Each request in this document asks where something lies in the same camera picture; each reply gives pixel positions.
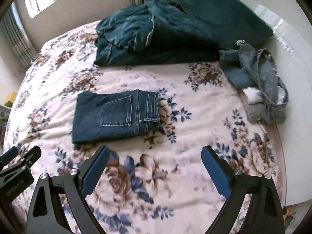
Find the dark teal clothes pile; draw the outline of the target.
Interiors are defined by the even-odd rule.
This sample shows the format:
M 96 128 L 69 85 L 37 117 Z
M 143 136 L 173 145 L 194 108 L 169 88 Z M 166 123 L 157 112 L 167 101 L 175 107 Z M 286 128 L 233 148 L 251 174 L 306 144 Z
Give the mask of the dark teal clothes pile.
M 238 40 L 258 45 L 273 30 L 239 0 L 149 0 L 97 27 L 98 66 L 217 61 Z

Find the striped window curtain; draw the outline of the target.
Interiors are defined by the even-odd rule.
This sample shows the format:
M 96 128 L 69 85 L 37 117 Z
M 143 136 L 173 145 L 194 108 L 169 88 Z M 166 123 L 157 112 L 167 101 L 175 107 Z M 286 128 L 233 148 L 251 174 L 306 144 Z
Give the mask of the striped window curtain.
M 34 48 L 23 27 L 15 2 L 4 14 L 1 27 L 17 59 L 24 67 L 29 68 L 38 51 Z

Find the dark blue denim pants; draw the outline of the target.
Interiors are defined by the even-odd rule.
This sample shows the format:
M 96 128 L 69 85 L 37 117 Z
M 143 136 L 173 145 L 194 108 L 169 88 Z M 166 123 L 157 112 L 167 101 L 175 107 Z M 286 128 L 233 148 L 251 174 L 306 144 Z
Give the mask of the dark blue denim pants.
M 160 127 L 159 93 L 132 90 L 78 95 L 72 130 L 74 144 L 125 139 Z

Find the grey frayed denim garment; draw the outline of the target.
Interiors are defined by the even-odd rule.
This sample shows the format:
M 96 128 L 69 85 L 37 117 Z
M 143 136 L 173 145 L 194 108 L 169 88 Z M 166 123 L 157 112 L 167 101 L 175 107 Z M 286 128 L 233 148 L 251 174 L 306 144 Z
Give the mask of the grey frayed denim garment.
M 220 66 L 238 90 L 250 123 L 285 122 L 288 91 L 267 49 L 256 50 L 243 41 L 238 49 L 219 51 Z

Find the floral white bed blanket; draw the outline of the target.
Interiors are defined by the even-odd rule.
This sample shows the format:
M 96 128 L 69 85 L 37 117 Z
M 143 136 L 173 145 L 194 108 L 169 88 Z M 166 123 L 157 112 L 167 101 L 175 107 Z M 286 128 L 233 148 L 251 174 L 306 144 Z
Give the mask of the floral white bed blanket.
M 269 173 L 282 189 L 271 136 L 262 124 L 249 123 L 217 62 L 100 68 L 96 25 L 44 44 L 17 93 L 3 149 L 16 146 L 23 154 L 39 146 L 35 179 L 65 174 L 98 149 L 72 143 L 80 93 L 139 89 L 159 93 L 163 133 L 107 143 L 113 161 L 86 199 L 107 233 L 204 233 L 225 201 L 201 162 L 206 145 L 247 175 Z

